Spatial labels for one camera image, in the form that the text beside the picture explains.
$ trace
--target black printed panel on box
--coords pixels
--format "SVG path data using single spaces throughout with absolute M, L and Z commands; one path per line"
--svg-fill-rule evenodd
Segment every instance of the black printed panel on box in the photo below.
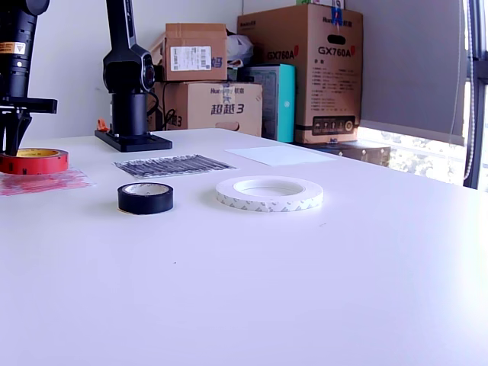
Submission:
M 354 116 L 327 116 L 314 117 L 312 134 L 319 135 L 342 135 L 354 133 L 357 127 Z

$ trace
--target white paper sheet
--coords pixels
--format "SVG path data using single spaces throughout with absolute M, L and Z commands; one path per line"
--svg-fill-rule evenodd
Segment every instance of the white paper sheet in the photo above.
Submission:
M 335 160 L 312 151 L 289 146 L 254 147 L 251 149 L 232 149 L 226 151 L 270 166 L 294 165 L 304 162 L 329 162 Z

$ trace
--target orange object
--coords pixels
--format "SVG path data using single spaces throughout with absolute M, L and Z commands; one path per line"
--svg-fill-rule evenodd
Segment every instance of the orange object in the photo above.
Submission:
M 105 120 L 103 118 L 98 119 L 97 130 L 101 132 L 108 132 L 110 130 L 110 128 L 107 127 L 107 124 L 105 124 Z

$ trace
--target barcode label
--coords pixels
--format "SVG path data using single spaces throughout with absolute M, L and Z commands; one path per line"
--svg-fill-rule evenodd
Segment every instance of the barcode label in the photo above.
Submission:
M 171 71 L 212 70 L 210 46 L 171 47 Z

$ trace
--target black cable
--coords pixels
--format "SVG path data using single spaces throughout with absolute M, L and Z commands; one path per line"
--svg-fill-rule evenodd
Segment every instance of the black cable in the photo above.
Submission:
M 158 107 L 159 107 L 159 98 L 158 96 L 156 95 L 156 93 L 150 91 L 149 92 L 150 95 L 152 95 L 155 100 L 156 100 L 156 103 L 154 104 L 154 107 L 152 107 L 151 109 L 149 109 L 149 111 L 147 112 L 147 117 L 151 116 L 153 113 L 155 113 L 157 110 L 158 110 Z
M 167 130 L 168 124 L 171 123 L 171 120 L 176 115 L 176 110 L 173 108 L 170 109 L 168 113 L 166 113 L 166 103 L 165 103 L 166 86 L 168 86 L 167 82 L 165 82 L 164 86 L 162 87 L 162 116 L 164 118 L 164 124 L 162 125 L 163 130 Z

